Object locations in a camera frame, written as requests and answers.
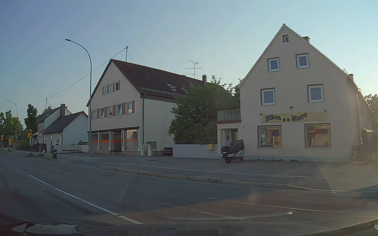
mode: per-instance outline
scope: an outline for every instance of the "shop sign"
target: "shop sign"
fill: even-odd
[[[291,122],[291,121],[325,121],[326,114],[323,112],[298,112],[287,114],[269,114],[262,116],[263,123]]]

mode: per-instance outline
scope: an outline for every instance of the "gabled roof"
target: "gabled roof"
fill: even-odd
[[[60,107],[57,107],[57,108],[51,109],[50,111],[43,113],[42,115],[39,115],[39,117],[37,118],[37,122],[40,123],[40,122],[45,121],[46,118],[48,118],[52,113],[54,113],[55,111],[57,111],[59,109],[60,109]]]
[[[57,133],[57,132],[62,132],[63,129],[69,125],[75,118],[77,118],[79,115],[84,114],[87,116],[87,114],[84,111],[80,111],[71,115],[65,115],[62,117],[59,117],[54,121],[52,124],[50,124],[49,127],[43,131],[44,134],[51,134],[51,133]]]
[[[262,52],[262,54],[260,55],[260,57],[257,59],[257,61],[255,62],[255,64],[253,64],[253,66],[250,68],[249,72],[246,74],[246,76],[243,78],[243,80],[240,82],[238,88],[240,88],[244,81],[246,80],[246,78],[250,75],[250,73],[252,72],[252,70],[256,67],[256,65],[259,63],[259,61],[262,59],[262,57],[265,55],[266,51],[268,51],[269,47],[271,46],[271,44],[275,41],[276,39],[276,36],[279,35],[281,33],[281,31],[284,29],[284,28],[287,28],[288,30],[292,31],[294,33],[294,35],[296,35],[297,37],[301,38],[302,39],[302,42],[309,45],[312,49],[316,50],[318,53],[320,53],[326,60],[328,60],[328,62],[330,64],[332,64],[334,67],[338,68],[340,72],[344,73],[345,75],[347,75],[337,64],[335,64],[332,60],[330,60],[325,54],[323,54],[321,51],[319,51],[315,46],[313,46],[311,43],[307,42],[306,40],[304,40],[304,38],[302,36],[300,36],[299,34],[297,34],[296,31],[292,30],[290,27],[288,27],[286,24],[282,24],[281,28],[279,28],[278,32],[276,32],[275,36],[272,38],[272,40],[269,42],[269,44],[266,46],[265,50]]]
[[[184,75],[155,69],[148,66],[142,66],[130,62],[119,61],[111,59],[106,66],[105,71],[100,77],[96,88],[92,93],[92,97],[100,85],[106,70],[110,64],[114,64],[128,79],[128,81],[140,93],[153,94],[162,97],[174,98],[175,96],[185,96],[184,89],[189,88],[192,83],[195,86],[203,86],[202,80],[190,78]]]

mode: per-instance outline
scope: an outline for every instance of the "balcony railing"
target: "balcony railing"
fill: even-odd
[[[240,109],[219,110],[217,112],[217,121],[234,121],[240,119]]]

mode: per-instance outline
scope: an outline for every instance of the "sky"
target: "sky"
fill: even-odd
[[[11,100],[24,123],[28,104],[40,113],[89,73],[86,52],[66,38],[87,48],[93,68],[128,46],[129,62],[185,74],[197,61],[197,78],[236,84],[284,23],[353,73],[363,94],[378,94],[378,1],[0,0],[0,112],[16,115]],[[86,77],[48,103],[87,113],[88,98]]]

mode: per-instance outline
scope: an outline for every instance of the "windshield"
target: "windshield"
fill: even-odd
[[[378,2],[0,0],[0,235],[375,219]]]

